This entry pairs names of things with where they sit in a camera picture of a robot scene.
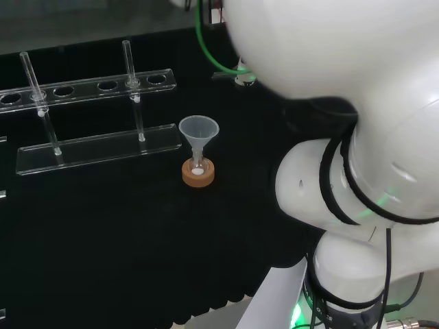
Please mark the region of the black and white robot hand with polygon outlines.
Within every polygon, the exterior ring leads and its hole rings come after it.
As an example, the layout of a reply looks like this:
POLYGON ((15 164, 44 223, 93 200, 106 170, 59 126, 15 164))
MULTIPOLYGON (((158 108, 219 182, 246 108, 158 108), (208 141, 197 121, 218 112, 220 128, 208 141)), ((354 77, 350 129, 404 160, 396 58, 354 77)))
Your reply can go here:
POLYGON ((247 67, 244 59, 240 56, 236 70, 241 74, 236 75, 235 83, 239 86, 252 86, 256 80, 256 75, 247 67))

